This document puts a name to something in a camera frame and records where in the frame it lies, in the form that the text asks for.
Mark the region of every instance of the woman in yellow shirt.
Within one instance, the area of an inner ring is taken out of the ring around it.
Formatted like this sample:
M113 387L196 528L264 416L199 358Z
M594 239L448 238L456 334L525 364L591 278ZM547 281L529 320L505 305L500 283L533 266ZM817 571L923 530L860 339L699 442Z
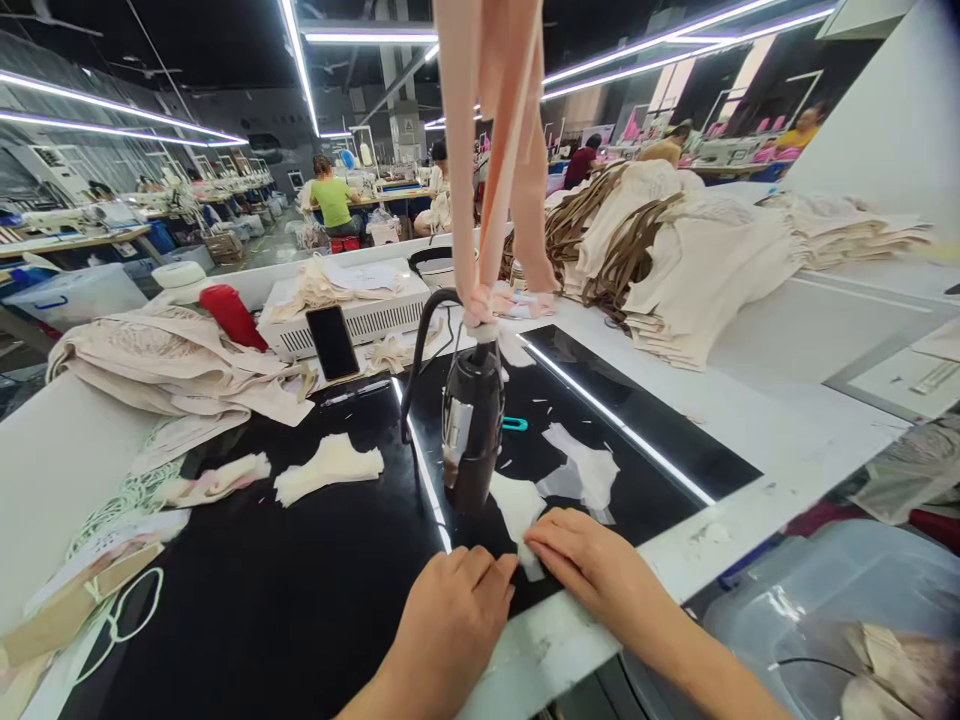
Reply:
M817 108L812 107L804 110L797 119L796 128L785 132L777 140L777 151L782 152L792 147L800 150L806 149L820 130L820 119L820 112Z
M313 169L317 179L310 188L313 200L311 208L323 213L324 230L328 237L342 238L356 236L363 242L363 215L350 213L347 201L359 203L359 193L341 178L334 177L333 165L323 155L313 159Z

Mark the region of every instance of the teal clip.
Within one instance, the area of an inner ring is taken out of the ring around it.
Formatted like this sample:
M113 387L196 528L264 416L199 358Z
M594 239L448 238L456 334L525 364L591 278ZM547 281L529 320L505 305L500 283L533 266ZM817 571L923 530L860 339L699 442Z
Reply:
M530 423L528 423L523 418L505 417L503 419L504 430L515 430L517 432L524 432L528 427L530 427Z

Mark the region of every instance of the ceiling fan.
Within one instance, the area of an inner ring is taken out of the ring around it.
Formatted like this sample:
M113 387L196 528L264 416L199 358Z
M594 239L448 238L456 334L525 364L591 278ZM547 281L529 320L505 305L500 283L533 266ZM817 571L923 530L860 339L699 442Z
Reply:
M96 30L91 30L90 28L80 27L79 25L74 25L73 23L68 23L65 20L57 20L53 13L50 12L50 8L47 5L47 0L32 0L33 5L33 14L28 13L0 13L0 18L10 18L12 20L35 20L44 25L53 25L55 27L66 28L67 30L76 30L77 32L86 33L87 35L93 35L95 37L103 37L102 32Z

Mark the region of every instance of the woman in green shirt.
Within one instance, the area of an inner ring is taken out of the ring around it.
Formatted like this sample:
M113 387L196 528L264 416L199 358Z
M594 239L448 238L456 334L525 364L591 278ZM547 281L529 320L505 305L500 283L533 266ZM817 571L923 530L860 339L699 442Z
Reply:
M347 207L348 201L359 203L360 195L341 178L334 177L333 166L323 155L317 155L313 159L313 169L317 173L317 179L310 190L312 208L323 213L323 225L327 235L332 238L355 235L363 242L363 215L351 215L350 208Z

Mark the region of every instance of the light strip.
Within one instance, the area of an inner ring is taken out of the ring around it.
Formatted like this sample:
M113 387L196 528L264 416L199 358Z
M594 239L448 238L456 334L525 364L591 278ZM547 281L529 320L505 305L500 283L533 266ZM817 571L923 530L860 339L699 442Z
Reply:
M103 135L122 135L123 137L133 137L140 140L155 140L156 142L170 142L177 145L192 145L193 147L222 147L224 145L241 145L242 142L231 143L205 143L198 140L184 140L183 138L168 137L166 135L150 135L149 133L134 132L133 130L120 130L119 128L106 127L104 125L89 125L87 123L71 122L69 120L57 120L54 118L35 117L32 115L18 115L16 113L0 112L0 121L19 122L27 125L44 125L48 127L59 127L67 130L82 130L83 132L102 133Z
M403 408L403 392L400 390L400 381L397 378L390 378L393 385L393 392L397 396L397 403ZM423 487L430 496L430 507L433 509L433 517L437 521L437 528L440 530L440 540L447 551L447 555L453 552L453 546L450 543L450 535L447 534L447 520L443 517L443 508L440 505L440 498L437 497L437 491L433 489L433 480L430 471L427 469L427 461L423 457L423 450L420 447L420 440L417 437L417 431L413 429L413 420L407 415L407 427L410 428L410 437L413 439L413 451L417 456L417 465L420 466L420 475L423 477Z
M131 105L113 102L112 100L97 97L96 95L87 95L86 93L77 92L76 90L70 90L69 88L60 87L59 85L53 85L52 83L46 83L40 80L34 80L33 78L29 78L24 75L17 75L16 73L7 72L5 70L0 70L0 83L5 85L16 85L17 87L36 90L37 92L47 93L48 95L57 95L58 97L68 98L70 100L78 100L80 102L87 103L88 105L96 105L98 107L106 108L107 110L114 110L127 115L136 115L137 117L141 117L146 120L161 122L164 125L175 125L185 130L206 133L207 135L213 135L215 137L223 138L224 140L230 140L237 145L245 145L247 143L247 141L243 138L239 138L234 135L228 135L227 133L218 132L216 130L211 130L210 128L205 128L201 125L194 125L193 123L178 120L177 118L173 118L168 115L159 115L157 113L147 112L146 110L141 110L140 108L135 108Z
M320 32L307 33L304 35L309 43L329 43L329 44L352 44L352 43L371 43L378 45L403 44L403 45L421 45L436 44L439 38L436 33L381 33L381 32Z
M668 40L668 45L718 45L730 42L735 35L697 35L696 37L678 37Z
M320 137L320 128L317 125L317 111L313 107L313 94L310 92L310 76L307 75L307 64L303 59L303 46L300 44L300 31L297 30L297 16L293 12L293 0L280 0L283 10L283 23L287 28L287 39L293 49L293 60L297 65L297 76L300 78L300 89L303 90L307 101L307 111L310 113L310 123L313 125L313 134Z
M636 55L642 50L647 50L649 48L655 47L656 45L661 45L662 43L669 42L677 39L681 35L689 35L690 33L697 32L698 30L703 30L705 28L711 27L713 25L718 25L719 23L726 22L727 20L732 20L735 17L740 15L745 15L746 13L753 12L754 10L759 10L760 8L769 5L773 2L778 2L779 0L754 0L753 2L747 3L746 5L741 5L740 7L733 8L727 12L720 13L719 15L712 15L703 20L699 20L691 25L686 25L681 28L667 33L666 35L660 35L659 37L651 38L649 40L644 40L639 42L636 45L631 45L630 47L625 47L616 52L612 52L609 55L603 55L601 57L585 62L582 65L574 65L572 68L567 68L566 70L561 70L558 73L550 75L544 78L543 84L550 85L564 78L571 77L573 75L579 75L584 73L587 70L593 70L595 67L600 67L601 65L607 65L608 63L615 62L621 58L629 57L630 55Z
M818 13L813 13L812 15L804 15L802 17L794 18L793 20L787 20L780 23L779 25L774 25L772 27L763 28L762 30L757 30L746 35L741 35L739 37L733 38L730 41L718 43L717 45L710 45L699 50L692 50L681 55L675 55L671 58L666 58L664 60L657 60L656 62L648 63L647 65L640 65L638 67L629 68L612 75L604 75L602 77L593 78L592 80L587 80L586 82L579 83L578 85L571 85L570 87L561 88L560 90L555 90L550 93L546 93L541 102L546 100L551 100L561 95L569 95L570 93L577 92L579 90L585 90L589 87L595 87L596 85L606 85L607 83L614 82L616 80L621 80L626 77L632 77L634 75L639 75L641 73L648 72L650 70L656 70L657 68L664 67L666 65L672 65L675 62L680 62L681 60L687 60L693 57L700 57L701 55L708 55L711 53L719 52L720 50L726 50L727 48L734 47L736 45L743 45L748 42L753 42L757 38L763 37L765 35L772 35L773 33L783 32L784 30L790 30L801 25L809 25L810 23L822 20L825 17L830 16L835 11L835 8L830 8L829 10L823 10Z
M628 425L626 425L623 420L618 418L610 409L604 405L602 402L597 400L593 395L587 392L576 380L567 375L559 366L556 365L550 358L544 355L540 348L534 345L529 340L526 341L525 348L531 351L536 355L542 362L544 362L553 372L555 372L559 377L563 378L563 381L567 383L574 391L586 400L588 403L593 405L597 410L599 410L610 422L612 422L620 432L629 437L636 445L640 447L641 452L650 460L653 460L660 468L666 470L675 480L677 480L681 485L683 485L687 490L693 493L697 498L699 498L706 505L716 505L716 501L707 495L699 485L697 485L693 480L688 478L684 473L674 465L672 462L667 460L659 450L657 450L653 445L648 443L642 437L637 435Z

